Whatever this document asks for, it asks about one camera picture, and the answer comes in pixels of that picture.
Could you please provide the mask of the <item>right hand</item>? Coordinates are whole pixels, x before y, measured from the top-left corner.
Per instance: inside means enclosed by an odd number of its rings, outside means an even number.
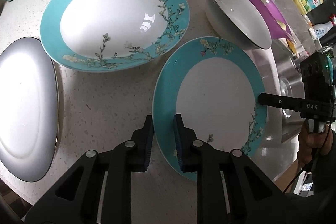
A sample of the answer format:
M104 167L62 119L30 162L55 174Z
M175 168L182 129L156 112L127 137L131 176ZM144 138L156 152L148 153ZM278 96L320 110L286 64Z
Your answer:
M334 136L335 132L328 125L325 125L322 133L311 133L309 122L305 121L298 136L297 160L299 165L303 168L309 164L314 159L314 151L317 156L328 155L333 148Z

